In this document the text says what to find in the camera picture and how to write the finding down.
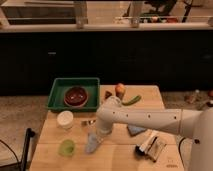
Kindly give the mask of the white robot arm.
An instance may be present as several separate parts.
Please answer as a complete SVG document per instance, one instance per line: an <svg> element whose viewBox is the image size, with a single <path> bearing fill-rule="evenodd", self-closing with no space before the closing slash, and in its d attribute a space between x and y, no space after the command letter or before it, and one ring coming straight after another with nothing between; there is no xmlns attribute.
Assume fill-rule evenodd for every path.
<svg viewBox="0 0 213 171"><path fill-rule="evenodd" d="M110 134L119 123L190 138L188 171L213 171L213 107L204 111L128 108L112 96L98 108L96 117L96 131L101 136Z"/></svg>

